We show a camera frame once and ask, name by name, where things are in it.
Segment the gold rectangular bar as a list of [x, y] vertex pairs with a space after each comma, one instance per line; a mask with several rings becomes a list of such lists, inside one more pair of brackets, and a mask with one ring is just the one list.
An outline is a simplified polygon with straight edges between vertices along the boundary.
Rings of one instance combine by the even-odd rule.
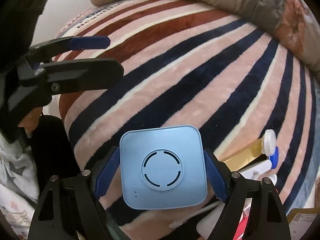
[[225, 163], [231, 171], [239, 171], [257, 159], [262, 154], [262, 148], [263, 139], [260, 138], [222, 162]]

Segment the light blue square device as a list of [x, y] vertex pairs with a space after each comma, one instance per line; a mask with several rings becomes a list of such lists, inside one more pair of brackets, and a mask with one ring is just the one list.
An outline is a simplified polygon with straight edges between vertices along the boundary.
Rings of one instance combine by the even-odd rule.
[[122, 193], [129, 207], [177, 209], [207, 197], [202, 140], [194, 126], [129, 131], [119, 146]]

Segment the white earbuds case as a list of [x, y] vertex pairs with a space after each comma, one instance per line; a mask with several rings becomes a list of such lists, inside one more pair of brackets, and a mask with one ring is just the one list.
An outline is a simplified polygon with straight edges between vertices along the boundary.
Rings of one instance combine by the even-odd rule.
[[223, 202], [217, 202], [217, 207], [200, 220], [196, 226], [197, 232], [204, 238], [208, 239], [213, 228], [216, 226], [218, 219], [223, 211], [225, 204]]

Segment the blue white contact lens case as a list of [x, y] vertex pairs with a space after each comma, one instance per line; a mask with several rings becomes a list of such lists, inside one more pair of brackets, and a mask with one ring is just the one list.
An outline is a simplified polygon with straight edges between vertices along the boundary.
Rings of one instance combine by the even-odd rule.
[[268, 157], [272, 163], [272, 169], [278, 165], [279, 151], [276, 146], [277, 137], [272, 129], [267, 129], [263, 136], [263, 154]]

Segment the cardboard box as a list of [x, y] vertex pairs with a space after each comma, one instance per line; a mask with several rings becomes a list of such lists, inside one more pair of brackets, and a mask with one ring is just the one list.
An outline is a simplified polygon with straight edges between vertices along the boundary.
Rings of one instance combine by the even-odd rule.
[[294, 239], [301, 238], [318, 213], [319, 208], [292, 209], [287, 216], [291, 237]]

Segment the striped plush blanket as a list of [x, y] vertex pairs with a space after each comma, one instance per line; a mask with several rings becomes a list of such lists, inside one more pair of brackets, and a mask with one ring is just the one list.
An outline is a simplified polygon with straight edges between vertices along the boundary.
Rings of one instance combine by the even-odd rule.
[[124, 0], [93, 8], [60, 37], [106, 36], [106, 49], [55, 58], [116, 59], [110, 90], [63, 94], [59, 108], [75, 159], [92, 168], [131, 130], [191, 125], [220, 160], [272, 129], [272, 174], [286, 212], [314, 197], [319, 169], [319, 83], [295, 54], [262, 29], [188, 0]]

